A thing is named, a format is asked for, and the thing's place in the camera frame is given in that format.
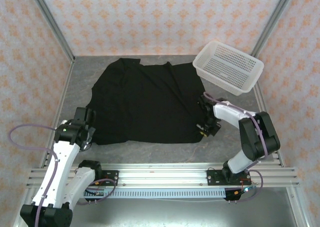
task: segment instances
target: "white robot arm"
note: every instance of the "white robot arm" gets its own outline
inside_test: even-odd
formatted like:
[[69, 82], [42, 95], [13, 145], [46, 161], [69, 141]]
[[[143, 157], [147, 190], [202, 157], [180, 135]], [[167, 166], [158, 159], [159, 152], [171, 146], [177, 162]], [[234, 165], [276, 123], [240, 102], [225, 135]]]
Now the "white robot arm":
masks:
[[[70, 226], [75, 205], [83, 197], [86, 188], [93, 181], [102, 179], [100, 162], [84, 160], [67, 185], [70, 169], [78, 152], [86, 150], [90, 144], [95, 131], [91, 127], [94, 115], [90, 109], [79, 107], [74, 119], [63, 121], [55, 130], [53, 151], [58, 158], [57, 169], [55, 171], [56, 160], [52, 157], [32, 203], [24, 204], [20, 211], [21, 217], [29, 227], [35, 226], [36, 218], [39, 226]], [[54, 179], [49, 186], [53, 173]], [[36, 217], [38, 207], [40, 215]]]
[[197, 125], [200, 132], [205, 136], [214, 136], [221, 128], [218, 123], [221, 120], [230, 123], [240, 132], [242, 150], [223, 165], [222, 173], [227, 181], [231, 182], [237, 178], [237, 174], [252, 166], [259, 158], [280, 148], [278, 135], [268, 113], [250, 112], [225, 99], [215, 100], [204, 94], [198, 100], [205, 113], [204, 122]]

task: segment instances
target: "gray work surface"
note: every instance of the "gray work surface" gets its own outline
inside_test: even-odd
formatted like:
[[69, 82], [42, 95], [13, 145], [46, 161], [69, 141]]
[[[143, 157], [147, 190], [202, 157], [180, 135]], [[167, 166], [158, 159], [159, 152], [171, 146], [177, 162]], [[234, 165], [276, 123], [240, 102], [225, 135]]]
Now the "gray work surface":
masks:
[[[83, 56], [75, 59], [71, 79], [62, 106], [60, 121], [72, 119], [77, 107], [85, 107], [91, 100], [91, 88], [106, 67], [119, 58], [141, 59], [143, 65], [173, 65], [189, 63], [195, 55], [144, 55], [144, 56]], [[214, 98], [225, 98], [248, 111], [259, 111], [254, 91], [233, 94], [202, 80], [204, 88]], [[128, 141], [109, 145], [93, 144], [91, 149], [77, 155], [74, 163], [95, 160], [102, 163], [207, 163], [224, 162], [241, 150], [239, 130], [222, 121], [216, 136], [204, 137], [199, 143], [161, 144]]]
[[219, 199], [189, 200], [106, 199], [98, 204], [77, 205], [71, 227], [297, 226], [285, 188], [264, 188], [253, 200], [237, 204]]

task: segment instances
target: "orange patterned wall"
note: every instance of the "orange patterned wall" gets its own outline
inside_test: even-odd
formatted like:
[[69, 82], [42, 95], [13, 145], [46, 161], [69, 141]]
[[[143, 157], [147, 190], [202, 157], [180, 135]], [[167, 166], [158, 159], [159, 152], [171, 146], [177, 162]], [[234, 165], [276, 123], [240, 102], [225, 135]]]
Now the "orange patterned wall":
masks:
[[320, 0], [292, 0], [259, 59], [268, 111], [320, 223]]
[[[0, 0], [0, 26], [0, 226], [10, 227], [42, 153], [17, 149], [7, 132], [22, 123], [53, 123], [70, 61], [34, 0]], [[48, 134], [26, 128], [13, 136], [45, 147]]]
[[279, 0], [46, 0], [76, 56], [250, 53]]

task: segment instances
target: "white plastic basket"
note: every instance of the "white plastic basket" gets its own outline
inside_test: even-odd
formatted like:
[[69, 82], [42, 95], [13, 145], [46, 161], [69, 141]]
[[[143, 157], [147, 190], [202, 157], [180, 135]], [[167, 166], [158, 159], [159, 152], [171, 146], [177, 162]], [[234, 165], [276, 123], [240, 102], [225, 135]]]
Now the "white plastic basket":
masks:
[[253, 88], [265, 65], [249, 54], [211, 41], [195, 57], [193, 66], [198, 76], [239, 96]]

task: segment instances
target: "black cloth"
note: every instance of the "black cloth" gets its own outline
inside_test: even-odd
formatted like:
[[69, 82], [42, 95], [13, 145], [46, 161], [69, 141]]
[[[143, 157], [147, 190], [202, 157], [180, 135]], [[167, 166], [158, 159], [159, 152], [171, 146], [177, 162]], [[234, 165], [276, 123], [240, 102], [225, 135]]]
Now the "black cloth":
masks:
[[96, 111], [92, 141], [196, 143], [205, 116], [197, 100], [205, 88], [192, 63], [142, 65], [140, 59], [111, 63], [92, 88], [87, 107]]

